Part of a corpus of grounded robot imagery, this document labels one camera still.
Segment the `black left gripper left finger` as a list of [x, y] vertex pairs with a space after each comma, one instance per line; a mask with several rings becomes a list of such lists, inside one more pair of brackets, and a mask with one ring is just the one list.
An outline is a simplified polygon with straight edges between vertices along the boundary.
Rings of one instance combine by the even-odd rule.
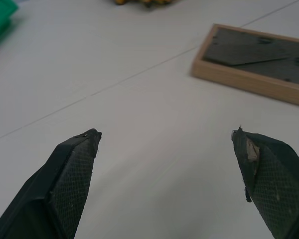
[[56, 146], [0, 217], [0, 239], [74, 239], [101, 137], [92, 128]]

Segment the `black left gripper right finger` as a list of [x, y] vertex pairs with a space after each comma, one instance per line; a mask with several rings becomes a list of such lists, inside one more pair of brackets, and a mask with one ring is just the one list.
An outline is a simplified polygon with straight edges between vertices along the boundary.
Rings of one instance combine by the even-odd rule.
[[299, 239], [299, 157], [265, 135], [232, 132], [248, 202], [255, 204], [274, 239]]

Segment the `wooden tray with dark base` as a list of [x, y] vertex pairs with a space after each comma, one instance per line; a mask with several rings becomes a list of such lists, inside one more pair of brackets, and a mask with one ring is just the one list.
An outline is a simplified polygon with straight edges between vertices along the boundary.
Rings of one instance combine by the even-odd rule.
[[214, 24], [191, 74], [299, 106], [299, 38]]

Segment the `yellow and black object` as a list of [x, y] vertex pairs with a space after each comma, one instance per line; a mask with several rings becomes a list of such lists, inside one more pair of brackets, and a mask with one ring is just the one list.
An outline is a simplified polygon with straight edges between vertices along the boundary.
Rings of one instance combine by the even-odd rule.
[[113, 0], [116, 5], [125, 5], [130, 1], [139, 2], [145, 7], [151, 7], [152, 5], [169, 5], [175, 0]]

